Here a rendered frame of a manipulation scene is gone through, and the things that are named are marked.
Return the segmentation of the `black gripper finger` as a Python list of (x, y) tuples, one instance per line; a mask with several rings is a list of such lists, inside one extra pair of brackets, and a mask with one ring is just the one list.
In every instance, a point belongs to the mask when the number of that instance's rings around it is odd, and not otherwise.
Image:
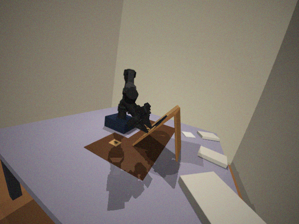
[(148, 133), (149, 131), (147, 130), (146, 126), (143, 123), (143, 119), (141, 119), (140, 121), (138, 121), (133, 127), (140, 129), (142, 131), (144, 131), (145, 133)]
[(150, 123), (150, 115), (148, 115), (145, 119), (143, 119), (143, 123), (144, 123), (144, 125), (146, 125), (148, 128), (152, 128), (152, 125), (151, 125), (151, 123)]

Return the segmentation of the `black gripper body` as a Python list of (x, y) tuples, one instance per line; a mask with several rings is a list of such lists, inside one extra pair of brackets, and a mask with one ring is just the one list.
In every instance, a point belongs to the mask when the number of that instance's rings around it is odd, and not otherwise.
[(148, 115), (151, 114), (151, 112), (148, 111), (147, 113), (142, 113), (142, 114), (139, 113), (140, 116), (136, 115), (136, 113), (135, 113), (135, 108), (139, 108), (138, 106), (139, 106), (139, 105), (134, 104), (134, 105), (132, 105), (130, 108), (128, 108), (128, 114), (131, 114), (131, 116), (132, 116), (132, 118), (131, 118), (129, 121), (127, 121), (127, 126), (128, 126), (129, 128), (130, 128), (133, 124), (135, 125), (138, 121), (140, 121), (141, 119), (145, 119)]

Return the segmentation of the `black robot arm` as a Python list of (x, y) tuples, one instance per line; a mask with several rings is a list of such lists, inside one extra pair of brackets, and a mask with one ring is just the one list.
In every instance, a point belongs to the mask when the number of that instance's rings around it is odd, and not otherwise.
[[(128, 108), (130, 108), (132, 105), (136, 104), (135, 101), (138, 97), (138, 92), (136, 90), (136, 86), (134, 85), (134, 78), (136, 76), (136, 72), (131, 69), (124, 70), (124, 80), (125, 80), (125, 85), (122, 91), (122, 100), (118, 104), (118, 116), (117, 118), (120, 119), (125, 119), (126, 117), (126, 112), (128, 112)], [(151, 105), (149, 103), (145, 103), (144, 106), (139, 108), (135, 108), (135, 113), (136, 115), (140, 116), (142, 113), (147, 113), (150, 111)]]

